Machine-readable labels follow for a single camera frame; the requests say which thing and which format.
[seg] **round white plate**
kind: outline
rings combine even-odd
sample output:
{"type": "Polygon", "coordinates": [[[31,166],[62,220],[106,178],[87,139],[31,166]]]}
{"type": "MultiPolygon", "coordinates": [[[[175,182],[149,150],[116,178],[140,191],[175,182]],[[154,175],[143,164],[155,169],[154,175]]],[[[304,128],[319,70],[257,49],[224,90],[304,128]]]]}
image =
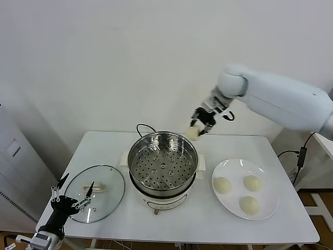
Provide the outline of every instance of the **round white plate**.
{"type": "Polygon", "coordinates": [[[257,165],[242,159],[229,159],[218,164],[212,175],[213,190],[219,201],[233,214],[249,220],[262,220],[271,216],[279,204],[279,195],[267,173],[257,165]],[[257,176],[262,183],[258,192],[251,192],[244,186],[246,176],[257,176]],[[227,194],[220,194],[214,188],[214,180],[225,177],[231,183],[232,189],[227,194]],[[256,215],[248,215],[239,206],[244,196],[252,196],[260,204],[256,215]]]}

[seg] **robotic hand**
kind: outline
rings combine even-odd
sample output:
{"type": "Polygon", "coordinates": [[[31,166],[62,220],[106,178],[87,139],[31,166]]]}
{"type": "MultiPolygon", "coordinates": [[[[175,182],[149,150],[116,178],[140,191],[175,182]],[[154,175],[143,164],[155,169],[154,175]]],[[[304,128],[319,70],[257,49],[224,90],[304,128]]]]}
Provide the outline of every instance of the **robotic hand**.
{"type": "Polygon", "coordinates": [[[219,75],[217,86],[192,115],[188,137],[195,140],[208,133],[216,123],[213,118],[216,114],[234,120],[228,108],[233,99],[244,102],[250,110],[288,129],[318,132],[333,140],[333,101],[326,92],[291,78],[242,65],[231,65],[219,75]],[[201,131],[195,126],[197,120],[204,124],[201,131]]]}
{"type": "Polygon", "coordinates": [[[92,201],[90,198],[93,192],[94,183],[90,186],[85,198],[82,201],[77,201],[64,195],[59,195],[59,190],[65,183],[69,173],[62,178],[57,186],[52,186],[51,207],[53,213],[48,219],[46,225],[41,226],[38,233],[32,238],[22,235],[16,237],[17,242],[28,243],[27,250],[57,250],[61,247],[65,233],[63,226],[71,215],[77,214],[81,209],[89,205],[92,201]]]}

